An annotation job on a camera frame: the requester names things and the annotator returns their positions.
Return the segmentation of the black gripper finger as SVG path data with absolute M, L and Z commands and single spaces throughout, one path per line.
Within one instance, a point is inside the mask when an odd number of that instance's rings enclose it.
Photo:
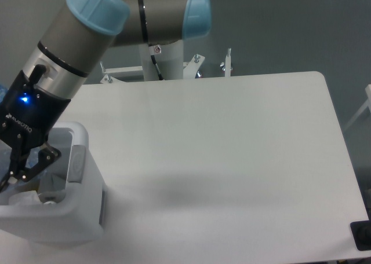
M 27 159 L 30 155 L 30 150 L 24 148 L 24 137 L 17 136 L 15 143 L 12 146 L 10 154 L 10 164 L 8 171 L 1 179 L 1 191 L 8 186 L 8 180 L 13 177 L 16 180 L 25 181 L 27 176 L 25 175 Z
M 60 157 L 61 152 L 45 142 L 40 146 L 40 150 L 38 151 L 38 161 L 31 168 L 26 167 L 25 175 L 27 176 L 27 179 L 23 182 L 28 182 L 35 178 L 38 174 L 56 162 Z

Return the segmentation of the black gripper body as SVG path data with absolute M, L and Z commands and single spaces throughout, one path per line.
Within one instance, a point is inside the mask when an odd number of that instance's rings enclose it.
M 70 103 L 48 94 L 36 84 L 46 72 L 36 65 L 27 77 L 20 71 L 1 102 L 1 140 L 25 155 L 47 141 L 51 128 Z

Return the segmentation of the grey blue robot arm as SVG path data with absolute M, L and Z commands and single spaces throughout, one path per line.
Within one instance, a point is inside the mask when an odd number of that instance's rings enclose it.
M 200 38 L 211 26 L 210 0 L 66 0 L 1 101 L 11 150 L 1 188 L 60 157 L 49 132 L 109 47 Z

